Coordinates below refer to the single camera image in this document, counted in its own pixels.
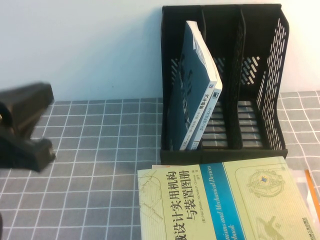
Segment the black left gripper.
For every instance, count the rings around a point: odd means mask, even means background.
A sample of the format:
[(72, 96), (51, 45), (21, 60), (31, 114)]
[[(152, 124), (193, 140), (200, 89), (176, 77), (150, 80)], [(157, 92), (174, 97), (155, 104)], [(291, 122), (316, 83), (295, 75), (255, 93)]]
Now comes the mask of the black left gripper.
[(41, 172), (56, 155), (49, 139), (29, 138), (54, 95), (49, 83), (38, 82), (0, 92), (0, 126), (14, 137), (0, 138), (0, 167)]

